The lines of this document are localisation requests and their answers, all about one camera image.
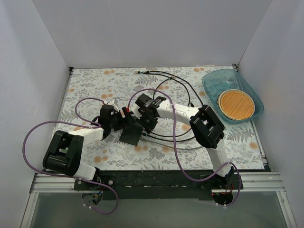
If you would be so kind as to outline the black network switch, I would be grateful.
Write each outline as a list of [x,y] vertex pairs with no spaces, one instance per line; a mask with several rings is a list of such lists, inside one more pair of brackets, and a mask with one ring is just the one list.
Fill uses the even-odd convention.
[[123,129],[119,141],[137,146],[139,139],[142,135],[143,126],[139,123],[133,123],[130,126]]

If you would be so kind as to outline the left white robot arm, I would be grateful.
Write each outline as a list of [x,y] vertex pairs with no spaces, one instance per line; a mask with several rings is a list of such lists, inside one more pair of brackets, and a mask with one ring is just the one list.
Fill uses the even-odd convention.
[[100,187],[99,169],[81,161],[84,147],[104,140],[112,130],[122,130],[120,141],[138,145],[143,127],[134,116],[123,108],[123,114],[115,110],[113,105],[106,104],[94,119],[100,128],[84,128],[77,131],[56,131],[43,159],[43,167],[70,177],[85,179],[85,185],[96,190]]

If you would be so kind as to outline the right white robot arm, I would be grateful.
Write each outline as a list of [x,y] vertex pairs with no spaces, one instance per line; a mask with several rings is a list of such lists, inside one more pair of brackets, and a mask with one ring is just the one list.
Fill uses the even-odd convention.
[[[212,180],[221,189],[231,185],[234,168],[232,163],[229,162],[224,148],[225,126],[210,106],[188,107],[174,104],[170,98],[160,96],[153,100],[149,96],[142,94],[137,98],[135,104],[131,106],[130,111],[148,133],[153,131],[159,118],[173,120],[175,158],[179,169],[186,178],[195,182]],[[213,168],[213,173],[208,177],[203,179],[192,178],[182,168],[176,148],[177,122],[190,126],[196,141],[206,148]]]

